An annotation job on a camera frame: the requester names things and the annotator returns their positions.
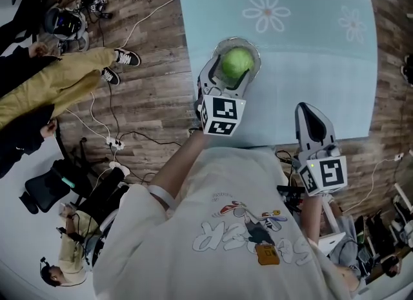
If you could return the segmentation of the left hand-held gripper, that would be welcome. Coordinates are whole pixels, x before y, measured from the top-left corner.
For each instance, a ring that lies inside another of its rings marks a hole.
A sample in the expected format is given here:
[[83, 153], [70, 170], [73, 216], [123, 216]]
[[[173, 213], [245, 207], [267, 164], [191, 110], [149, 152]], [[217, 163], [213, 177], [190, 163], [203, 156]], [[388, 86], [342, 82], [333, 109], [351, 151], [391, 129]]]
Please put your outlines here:
[[212, 57], [197, 77], [198, 99], [196, 115], [204, 134], [230, 137], [241, 123], [246, 100], [243, 98], [250, 82], [251, 71], [243, 72], [232, 89], [215, 79], [221, 54]]

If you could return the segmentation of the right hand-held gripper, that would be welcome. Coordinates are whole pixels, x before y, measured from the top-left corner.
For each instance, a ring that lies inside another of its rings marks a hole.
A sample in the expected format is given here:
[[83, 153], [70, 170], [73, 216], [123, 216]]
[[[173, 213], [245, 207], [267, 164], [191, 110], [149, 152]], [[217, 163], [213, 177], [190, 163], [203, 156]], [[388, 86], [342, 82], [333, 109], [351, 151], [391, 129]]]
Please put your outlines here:
[[330, 120], [315, 106], [299, 103], [295, 109], [297, 174], [308, 196], [331, 194], [348, 185], [347, 160], [335, 141]]

